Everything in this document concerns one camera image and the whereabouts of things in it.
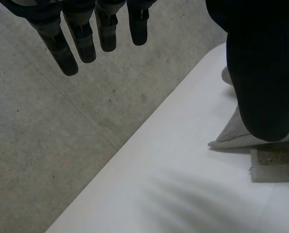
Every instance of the concrete wall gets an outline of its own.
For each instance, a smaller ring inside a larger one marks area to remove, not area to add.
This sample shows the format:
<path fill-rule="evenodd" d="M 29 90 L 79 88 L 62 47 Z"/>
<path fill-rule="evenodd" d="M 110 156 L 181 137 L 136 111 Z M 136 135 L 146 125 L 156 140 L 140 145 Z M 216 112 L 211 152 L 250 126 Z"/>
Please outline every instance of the concrete wall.
<path fill-rule="evenodd" d="M 159 0 L 148 43 L 132 44 L 126 6 L 117 49 L 64 76 L 29 23 L 0 5 L 0 233 L 42 233 L 225 33 L 204 0 Z"/>

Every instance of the concrete floor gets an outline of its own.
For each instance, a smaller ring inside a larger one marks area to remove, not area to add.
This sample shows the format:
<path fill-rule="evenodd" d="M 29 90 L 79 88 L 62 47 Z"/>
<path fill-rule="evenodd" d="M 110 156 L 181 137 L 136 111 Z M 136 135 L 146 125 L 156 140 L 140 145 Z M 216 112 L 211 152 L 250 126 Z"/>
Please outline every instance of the concrete floor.
<path fill-rule="evenodd" d="M 0 233 L 42 233 L 175 89 L 225 41 L 204 0 L 159 0 L 149 39 L 132 44 L 126 7 L 117 49 L 64 76 L 36 31 L 0 5 Z M 91 19 L 96 30 L 95 17 Z"/>

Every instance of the finger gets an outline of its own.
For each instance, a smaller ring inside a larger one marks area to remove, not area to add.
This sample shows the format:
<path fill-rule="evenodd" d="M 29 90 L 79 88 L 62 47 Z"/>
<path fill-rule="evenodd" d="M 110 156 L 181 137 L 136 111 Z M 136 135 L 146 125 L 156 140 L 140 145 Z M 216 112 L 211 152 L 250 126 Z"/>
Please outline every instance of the finger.
<path fill-rule="evenodd" d="M 116 13 L 126 0 L 96 0 L 95 15 L 102 50 L 111 52 L 116 48 Z"/>
<path fill-rule="evenodd" d="M 157 0 L 127 0 L 131 38 L 137 46 L 144 45 L 147 41 L 149 8 L 156 1 Z"/>
<path fill-rule="evenodd" d="M 93 31 L 90 25 L 94 6 L 94 0 L 86 0 L 81 3 L 78 1 L 67 1 L 63 4 L 64 18 L 79 56 L 84 63 L 90 63 L 96 59 Z"/>
<path fill-rule="evenodd" d="M 67 44 L 60 27 L 61 18 L 51 21 L 29 21 L 38 31 L 48 50 L 51 52 L 62 72 L 67 76 L 77 74 L 77 62 Z"/>
<path fill-rule="evenodd" d="M 289 11 L 253 20 L 229 31 L 228 69 L 248 131 L 278 141 L 289 133 Z"/>

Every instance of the black glove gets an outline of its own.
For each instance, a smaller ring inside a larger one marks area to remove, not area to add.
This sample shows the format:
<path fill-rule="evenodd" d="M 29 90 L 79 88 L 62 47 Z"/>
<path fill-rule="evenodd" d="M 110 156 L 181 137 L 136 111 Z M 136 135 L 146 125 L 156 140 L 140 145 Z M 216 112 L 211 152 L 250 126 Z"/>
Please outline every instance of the black glove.
<path fill-rule="evenodd" d="M 13 14 L 26 18 L 38 31 L 48 50 L 65 75 L 78 72 L 77 62 L 61 30 L 60 13 L 70 29 L 81 60 L 85 63 L 96 59 L 90 18 L 95 10 L 98 34 L 104 51 L 116 48 L 116 13 L 126 0 L 0 0 Z M 148 9 L 156 0 L 127 0 L 129 25 L 135 45 L 147 40 Z"/>
<path fill-rule="evenodd" d="M 227 33 L 227 67 L 241 118 L 265 141 L 289 133 L 289 0 L 207 0 Z"/>

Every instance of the white board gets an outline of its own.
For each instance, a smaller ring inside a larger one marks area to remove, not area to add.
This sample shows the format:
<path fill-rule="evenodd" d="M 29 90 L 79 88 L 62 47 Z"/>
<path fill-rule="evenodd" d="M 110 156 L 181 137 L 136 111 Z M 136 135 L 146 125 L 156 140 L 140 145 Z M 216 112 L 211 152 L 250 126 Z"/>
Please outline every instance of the white board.
<path fill-rule="evenodd" d="M 252 183 L 249 154 L 216 152 L 237 102 L 209 52 L 47 233 L 289 233 L 289 183 Z"/>

